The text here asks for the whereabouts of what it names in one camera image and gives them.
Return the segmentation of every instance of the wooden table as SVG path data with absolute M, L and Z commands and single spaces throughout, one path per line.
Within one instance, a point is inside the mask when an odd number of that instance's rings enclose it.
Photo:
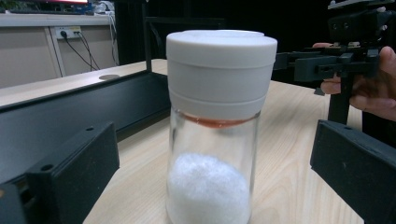
M 0 90 L 0 105 L 66 91 L 145 69 L 134 63 L 72 77 Z M 166 74 L 166 61 L 153 70 Z M 262 109 L 250 224 L 353 224 L 362 219 L 314 172 L 309 160 L 318 119 L 326 119 L 329 96 L 272 81 Z M 348 125 L 361 128 L 361 112 L 351 108 Z M 165 178 L 169 119 L 119 142 L 120 169 L 84 223 L 169 223 Z

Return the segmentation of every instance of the power outlet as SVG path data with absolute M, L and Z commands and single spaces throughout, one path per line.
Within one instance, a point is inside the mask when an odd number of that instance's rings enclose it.
M 67 34 L 67 38 L 80 38 L 78 32 L 81 32 L 81 27 L 79 26 L 57 26 L 55 27 L 55 34 L 57 39 L 64 39 L 61 35 L 61 32 L 65 31 Z

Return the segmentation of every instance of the white lid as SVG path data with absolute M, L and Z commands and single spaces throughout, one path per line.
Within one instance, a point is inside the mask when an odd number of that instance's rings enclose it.
M 248 119 L 261 111 L 277 41 L 263 33 L 191 30 L 166 38 L 172 106 L 207 119 Z

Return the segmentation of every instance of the white powder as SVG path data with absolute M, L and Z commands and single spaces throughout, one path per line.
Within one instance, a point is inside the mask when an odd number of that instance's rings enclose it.
M 198 153 L 185 153 L 168 176 L 167 211 L 174 224 L 247 224 L 249 187 L 230 164 Z

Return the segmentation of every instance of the salt shaker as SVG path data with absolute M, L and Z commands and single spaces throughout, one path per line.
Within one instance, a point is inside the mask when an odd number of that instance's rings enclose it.
M 247 224 L 257 132 L 276 58 L 263 33 L 166 38 L 171 99 L 166 210 L 173 224 Z

